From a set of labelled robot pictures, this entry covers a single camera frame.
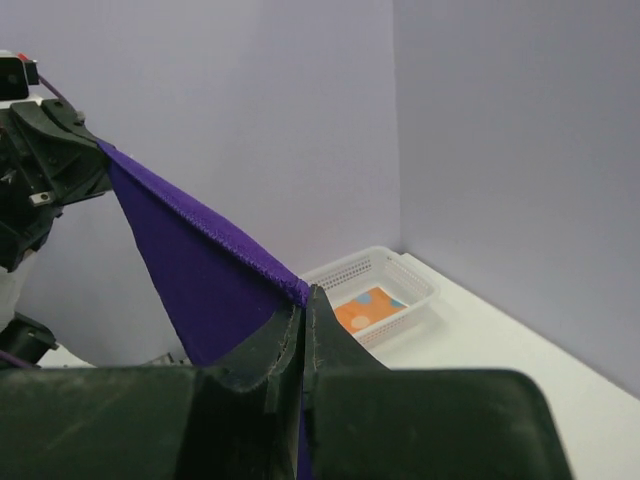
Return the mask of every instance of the purple fabric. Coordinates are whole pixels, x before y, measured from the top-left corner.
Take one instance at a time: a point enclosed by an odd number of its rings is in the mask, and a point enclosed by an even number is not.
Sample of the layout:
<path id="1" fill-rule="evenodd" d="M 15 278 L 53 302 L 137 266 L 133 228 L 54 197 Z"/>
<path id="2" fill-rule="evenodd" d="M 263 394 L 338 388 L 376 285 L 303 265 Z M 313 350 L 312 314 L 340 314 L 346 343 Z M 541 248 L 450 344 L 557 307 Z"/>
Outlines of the purple fabric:
<path id="1" fill-rule="evenodd" d="M 115 147 L 109 176 L 189 359 L 207 366 L 309 287 L 246 233 Z"/>
<path id="2" fill-rule="evenodd" d="M 300 408 L 300 425 L 298 433 L 298 474 L 297 480 L 313 480 L 311 454 L 307 440 L 307 428 L 304 420 L 304 409 Z"/>

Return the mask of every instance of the polka dot fabric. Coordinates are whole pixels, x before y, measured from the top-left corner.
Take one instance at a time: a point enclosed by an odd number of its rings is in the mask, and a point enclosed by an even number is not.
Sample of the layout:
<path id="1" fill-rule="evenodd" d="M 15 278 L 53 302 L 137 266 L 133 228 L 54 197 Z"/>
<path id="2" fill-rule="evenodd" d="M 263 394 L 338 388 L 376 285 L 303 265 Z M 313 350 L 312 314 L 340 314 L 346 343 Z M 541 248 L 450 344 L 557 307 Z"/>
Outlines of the polka dot fabric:
<path id="1" fill-rule="evenodd" d="M 380 287 L 375 287 L 339 306 L 335 313 L 340 324 L 354 334 L 405 308 Z"/>

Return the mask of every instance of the table surface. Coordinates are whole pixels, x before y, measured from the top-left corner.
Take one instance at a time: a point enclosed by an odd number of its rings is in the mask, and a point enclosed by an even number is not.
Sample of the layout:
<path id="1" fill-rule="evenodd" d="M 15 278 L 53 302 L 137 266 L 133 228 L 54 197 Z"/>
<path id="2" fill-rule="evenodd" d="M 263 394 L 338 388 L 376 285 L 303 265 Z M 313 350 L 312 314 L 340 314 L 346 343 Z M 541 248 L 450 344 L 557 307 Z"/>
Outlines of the table surface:
<path id="1" fill-rule="evenodd" d="M 640 478 L 640 400 L 411 255 L 440 286 L 424 322 L 371 349 L 393 369 L 498 367 L 544 392 L 576 480 Z"/>

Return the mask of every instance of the basket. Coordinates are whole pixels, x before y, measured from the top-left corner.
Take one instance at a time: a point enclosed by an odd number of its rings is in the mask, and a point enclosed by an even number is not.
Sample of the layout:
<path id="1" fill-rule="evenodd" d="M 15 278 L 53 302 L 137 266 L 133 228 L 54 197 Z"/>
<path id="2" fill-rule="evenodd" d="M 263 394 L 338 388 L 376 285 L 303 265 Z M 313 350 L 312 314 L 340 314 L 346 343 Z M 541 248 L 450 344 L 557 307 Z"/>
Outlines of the basket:
<path id="1" fill-rule="evenodd" d="M 362 345 L 373 347 L 424 318 L 424 309 L 437 294 L 430 279 L 407 265 L 402 257 L 385 247 L 372 247 L 350 255 L 303 276 L 321 286 L 335 309 L 374 287 L 406 305 L 390 317 L 353 334 Z"/>

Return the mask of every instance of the gray wall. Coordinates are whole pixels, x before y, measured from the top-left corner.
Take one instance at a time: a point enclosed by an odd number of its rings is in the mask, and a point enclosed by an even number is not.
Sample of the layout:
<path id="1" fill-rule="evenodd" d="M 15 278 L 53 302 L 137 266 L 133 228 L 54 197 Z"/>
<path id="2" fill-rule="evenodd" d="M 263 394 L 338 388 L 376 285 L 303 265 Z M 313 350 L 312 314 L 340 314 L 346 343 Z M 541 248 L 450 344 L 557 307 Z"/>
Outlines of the gray wall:
<path id="1" fill-rule="evenodd" d="M 405 248 L 640 394 L 640 2 L 395 2 Z"/>
<path id="2" fill-rule="evenodd" d="M 388 0 L 3 2 L 0 46 L 96 134 L 297 273 L 400 237 Z M 68 208 L 21 307 L 90 362 L 178 341 L 113 197 Z"/>

